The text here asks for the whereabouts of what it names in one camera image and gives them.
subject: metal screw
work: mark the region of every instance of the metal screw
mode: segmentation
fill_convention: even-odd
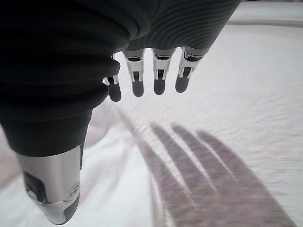
[[[74,197],[76,194],[78,194],[79,191],[79,185],[77,185],[71,192],[70,192],[70,197]]]

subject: prosthetic hand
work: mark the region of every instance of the prosthetic hand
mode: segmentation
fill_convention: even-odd
[[[1,4],[0,123],[24,173],[29,197],[54,224],[80,196],[80,169],[92,109],[119,101],[123,51],[136,96],[143,53],[154,52],[160,95],[170,58],[182,47],[176,90],[237,8],[239,0],[10,0]]]

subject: silver metal component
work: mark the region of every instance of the silver metal component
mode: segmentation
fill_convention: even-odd
[[[65,222],[64,211],[80,193],[80,146],[59,155],[28,157],[17,154],[22,170],[40,180],[46,199],[37,200],[37,192],[28,190],[29,197],[54,224]]]
[[[114,76],[112,76],[112,77],[113,77],[113,79],[114,79],[114,84],[117,85],[117,84],[119,83],[118,75],[114,75]],[[104,81],[104,83],[105,83],[107,86],[109,86],[109,81],[108,81],[108,78],[107,78],[107,77],[104,77],[104,78],[103,78],[103,81]]]
[[[187,78],[189,79],[191,77],[192,72],[195,71],[197,68],[199,62],[201,59],[204,57],[204,55],[207,53],[207,50],[199,50],[200,55],[194,55],[192,52],[197,52],[195,51],[196,49],[194,48],[189,48],[189,47],[182,47],[182,56],[179,64],[179,71],[178,71],[178,77],[182,78],[184,74],[185,68],[190,68],[190,71],[187,72]]]
[[[127,63],[127,67],[128,67],[128,71],[129,74],[131,76],[131,80],[132,82],[135,82],[135,78],[134,78],[134,72],[138,72],[139,75],[139,82],[142,82],[143,79],[143,57],[144,57],[144,51],[145,50],[140,50],[140,51],[135,51],[136,53],[138,52],[137,56],[134,56],[133,53],[135,52],[124,52],[125,57],[126,57],[126,63]]]
[[[104,81],[104,83],[105,83],[107,86],[109,86],[109,81],[108,81],[107,77],[104,77],[104,78],[103,78],[103,81]]]
[[[153,49],[153,71],[155,75],[155,80],[159,79],[159,71],[163,70],[162,80],[166,79],[167,72],[169,71],[169,64],[171,60],[172,53],[174,50],[168,50],[165,53],[165,50],[161,51],[161,55],[158,54],[159,50]]]

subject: black fingertip pad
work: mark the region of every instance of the black fingertip pad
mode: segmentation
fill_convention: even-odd
[[[185,92],[188,87],[189,78],[177,76],[176,91],[179,93]]]
[[[60,225],[64,225],[65,223],[67,223],[74,215],[74,213],[77,210],[78,204],[79,204],[79,198],[80,198],[80,194],[78,195],[77,199],[75,200],[75,202],[72,203],[71,206],[69,206],[68,208],[66,208],[64,210],[64,216],[65,216],[65,221]]]
[[[110,99],[114,102],[119,102],[121,100],[121,90],[119,83],[117,84],[110,83],[108,89],[109,89]]]
[[[165,80],[155,79],[153,90],[157,95],[162,95],[165,90]]]
[[[137,97],[141,97],[144,93],[143,81],[133,82],[133,93]]]

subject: black rubber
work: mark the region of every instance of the black rubber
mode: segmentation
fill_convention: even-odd
[[[186,91],[188,87],[189,79],[187,77],[177,77],[176,80],[176,91],[179,93],[183,93]]]
[[[148,34],[130,42],[127,50],[161,50],[187,46],[209,48],[240,0],[161,0]]]
[[[2,119],[1,125],[10,147],[31,157],[58,155],[83,145],[92,110],[53,121],[15,121]]]
[[[144,93],[143,81],[135,81],[133,82],[133,93],[137,97],[141,97]]]
[[[119,83],[114,84],[110,82],[108,89],[110,99],[114,102],[119,102],[121,100],[121,90]]]
[[[65,221],[63,223],[59,224],[58,226],[64,225],[65,223],[67,223],[72,218],[72,216],[74,215],[74,213],[77,210],[77,207],[78,207],[78,204],[79,204],[79,199],[80,199],[80,194],[78,195],[75,202],[73,202],[71,206],[69,206],[68,208],[65,209],[65,211],[63,212],[64,216],[65,216]]]
[[[165,90],[165,80],[164,79],[155,79],[153,90],[157,95],[162,95]]]
[[[209,48],[239,2],[4,1],[0,123],[9,144],[34,156],[82,146],[88,124],[84,113],[108,94],[103,78],[118,74],[114,53],[125,48]],[[143,83],[135,82],[133,91],[142,96]],[[119,99],[116,92],[111,96]]]
[[[162,79],[164,70],[158,70],[158,79],[155,79],[153,90],[157,95],[162,95],[165,90],[165,80]]]

